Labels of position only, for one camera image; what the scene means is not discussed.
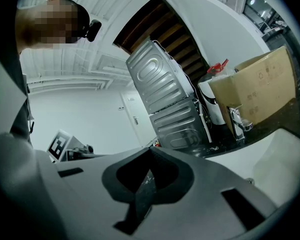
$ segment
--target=white door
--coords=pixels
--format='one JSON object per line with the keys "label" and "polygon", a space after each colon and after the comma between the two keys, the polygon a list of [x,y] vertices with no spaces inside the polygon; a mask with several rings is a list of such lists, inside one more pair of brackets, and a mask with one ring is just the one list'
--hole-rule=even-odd
{"label": "white door", "polygon": [[153,141],[157,135],[138,92],[122,93],[123,103],[142,147]]}

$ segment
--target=corrugated metal sheet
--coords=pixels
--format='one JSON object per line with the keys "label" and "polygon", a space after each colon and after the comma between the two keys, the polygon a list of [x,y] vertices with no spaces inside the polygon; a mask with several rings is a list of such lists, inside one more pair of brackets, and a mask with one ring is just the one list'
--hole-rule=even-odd
{"label": "corrugated metal sheet", "polygon": [[151,115],[150,121],[163,148],[174,150],[205,142],[205,129],[191,97]]}
{"label": "corrugated metal sheet", "polygon": [[166,55],[149,38],[127,59],[126,65],[149,114],[187,97]]}

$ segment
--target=headphones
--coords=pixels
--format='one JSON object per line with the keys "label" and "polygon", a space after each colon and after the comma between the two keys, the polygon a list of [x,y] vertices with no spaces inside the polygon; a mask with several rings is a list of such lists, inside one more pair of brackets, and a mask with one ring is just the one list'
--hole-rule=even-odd
{"label": "headphones", "polygon": [[102,26],[101,22],[94,19],[93,21],[91,21],[88,29],[84,32],[83,38],[86,38],[89,42],[93,42],[101,26]]}

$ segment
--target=red object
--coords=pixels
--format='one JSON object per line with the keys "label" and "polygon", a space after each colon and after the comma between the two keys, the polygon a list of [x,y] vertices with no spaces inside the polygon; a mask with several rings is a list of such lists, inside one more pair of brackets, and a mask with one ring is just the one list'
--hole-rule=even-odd
{"label": "red object", "polygon": [[214,66],[211,66],[206,72],[210,73],[210,74],[216,74],[216,73],[220,73],[222,70],[224,70],[225,66],[228,63],[228,59],[226,59],[222,65],[220,63],[215,64]]}

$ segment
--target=window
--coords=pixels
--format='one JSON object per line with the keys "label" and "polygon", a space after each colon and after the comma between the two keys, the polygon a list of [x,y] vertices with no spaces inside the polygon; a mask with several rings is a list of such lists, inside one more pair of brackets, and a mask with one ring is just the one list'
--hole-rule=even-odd
{"label": "window", "polygon": [[246,0],[243,14],[264,34],[283,21],[265,0]]}

